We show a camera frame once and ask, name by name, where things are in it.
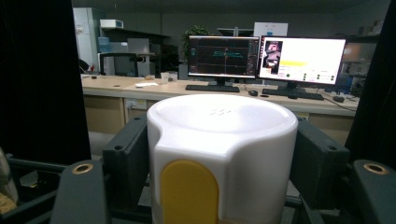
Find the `keyboard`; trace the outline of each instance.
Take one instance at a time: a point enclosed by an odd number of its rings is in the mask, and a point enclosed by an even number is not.
[[[225,91],[225,92],[239,92],[239,88],[233,87],[233,86],[187,85],[186,91]]]
[[[309,100],[324,100],[323,96],[319,93],[303,92],[303,91],[283,91],[283,90],[268,90],[263,89],[262,94],[290,96]]]

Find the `paper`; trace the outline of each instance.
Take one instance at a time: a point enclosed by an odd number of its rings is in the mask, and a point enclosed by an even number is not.
[[[136,87],[158,86],[158,84],[155,82],[141,82],[141,83],[136,83],[135,85]]]

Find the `white cylindrical device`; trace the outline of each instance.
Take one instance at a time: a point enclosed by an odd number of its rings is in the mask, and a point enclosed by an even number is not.
[[[148,110],[153,221],[279,223],[298,121],[287,108],[226,94]]]

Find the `wall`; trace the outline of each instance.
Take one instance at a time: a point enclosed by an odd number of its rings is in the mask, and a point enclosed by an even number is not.
[[[390,0],[372,0],[336,14],[184,14],[184,13],[107,13],[110,19],[124,21],[125,29],[168,35],[164,44],[177,45],[186,29],[202,24],[209,32],[220,35],[217,28],[253,29],[255,21],[287,22],[288,35],[330,36],[337,33],[356,35],[360,26],[372,25],[385,18]]]
[[[359,27],[373,26],[374,21],[384,20],[390,0],[372,0],[334,14],[332,33],[357,35]]]

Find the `computer monitor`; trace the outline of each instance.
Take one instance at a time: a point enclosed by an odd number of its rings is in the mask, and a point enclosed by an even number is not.
[[[299,83],[334,85],[345,44],[345,39],[263,35],[257,76],[287,81],[291,91]]]
[[[189,77],[256,78],[259,38],[249,36],[190,36]]]

